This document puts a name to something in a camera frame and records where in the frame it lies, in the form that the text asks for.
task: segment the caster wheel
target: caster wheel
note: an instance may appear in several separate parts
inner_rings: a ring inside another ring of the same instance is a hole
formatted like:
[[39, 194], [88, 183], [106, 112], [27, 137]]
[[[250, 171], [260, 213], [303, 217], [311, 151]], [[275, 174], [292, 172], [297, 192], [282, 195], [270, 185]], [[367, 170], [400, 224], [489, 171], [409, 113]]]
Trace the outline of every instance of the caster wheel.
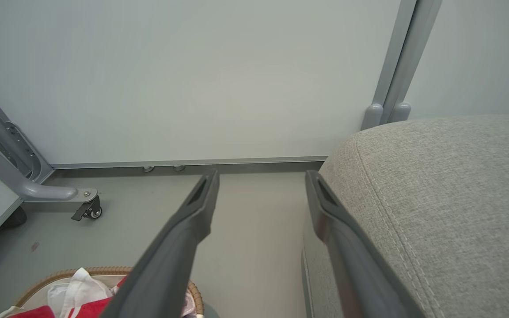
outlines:
[[91, 211], [91, 213], [89, 213], [89, 217], [91, 219], [97, 219], [101, 216], [102, 213], [103, 213], [103, 210], [101, 209], [101, 207], [99, 207], [99, 210]]

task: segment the gray floor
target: gray floor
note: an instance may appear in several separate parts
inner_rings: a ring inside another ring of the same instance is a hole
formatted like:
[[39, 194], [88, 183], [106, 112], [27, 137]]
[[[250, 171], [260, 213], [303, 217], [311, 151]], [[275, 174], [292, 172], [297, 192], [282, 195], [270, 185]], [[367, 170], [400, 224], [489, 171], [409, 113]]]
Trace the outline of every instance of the gray floor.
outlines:
[[[320, 165], [217, 167], [220, 194], [212, 233], [198, 246], [191, 279], [221, 318], [306, 315], [300, 267], [307, 213], [303, 171]], [[76, 222], [69, 219], [76, 205], [24, 204], [28, 222], [0, 230], [0, 312], [53, 272], [134, 265], [205, 169], [56, 173], [49, 185], [99, 189], [103, 216]]]

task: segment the fabric upholstery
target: fabric upholstery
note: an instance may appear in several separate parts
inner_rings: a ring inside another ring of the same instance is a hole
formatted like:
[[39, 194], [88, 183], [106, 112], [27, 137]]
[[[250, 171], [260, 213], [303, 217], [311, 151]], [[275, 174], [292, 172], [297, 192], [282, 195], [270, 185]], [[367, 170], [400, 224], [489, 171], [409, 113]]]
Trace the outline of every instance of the fabric upholstery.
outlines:
[[[509, 115], [402, 121], [350, 137], [320, 173], [428, 317], [509, 317]], [[341, 317], [311, 222], [315, 317]]]

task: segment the wicker basket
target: wicker basket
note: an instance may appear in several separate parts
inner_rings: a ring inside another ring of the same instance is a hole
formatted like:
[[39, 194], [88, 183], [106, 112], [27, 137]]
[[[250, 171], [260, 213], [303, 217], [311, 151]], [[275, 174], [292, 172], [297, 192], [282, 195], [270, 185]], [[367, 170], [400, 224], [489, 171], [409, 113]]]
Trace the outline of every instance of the wicker basket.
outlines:
[[[129, 272], [133, 269], [133, 267], [89, 267], [85, 268], [87, 272], [95, 279], [101, 280], [107, 287], [113, 287], [124, 276], [127, 276]], [[46, 301], [46, 292], [53, 284], [59, 284], [61, 282], [67, 281], [68, 278], [71, 278], [74, 273], [76, 273], [77, 269], [68, 269], [63, 270], [58, 273], [51, 274], [47, 276], [43, 280], [40, 280], [33, 287], [29, 288], [22, 296], [19, 298], [15, 306], [17, 307], [25, 307], [25, 309], [35, 309], [40, 306], [44, 306], [42, 299]], [[188, 291], [192, 294], [194, 298], [194, 303], [196, 304], [196, 313], [204, 314], [204, 302], [201, 298], [200, 291], [196, 287], [196, 284], [190, 283], [188, 284]]]

